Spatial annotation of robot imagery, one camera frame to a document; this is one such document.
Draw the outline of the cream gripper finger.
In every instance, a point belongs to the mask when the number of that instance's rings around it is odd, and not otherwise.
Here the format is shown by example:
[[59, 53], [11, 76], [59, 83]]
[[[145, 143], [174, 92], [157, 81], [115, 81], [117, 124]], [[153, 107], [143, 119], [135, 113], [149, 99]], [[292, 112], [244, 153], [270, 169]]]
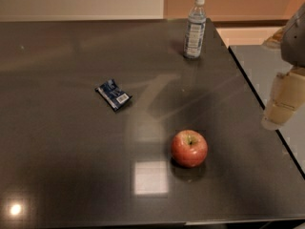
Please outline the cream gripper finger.
[[275, 76], [262, 118], [267, 130], [281, 128], [305, 103], [305, 68], [291, 68]]

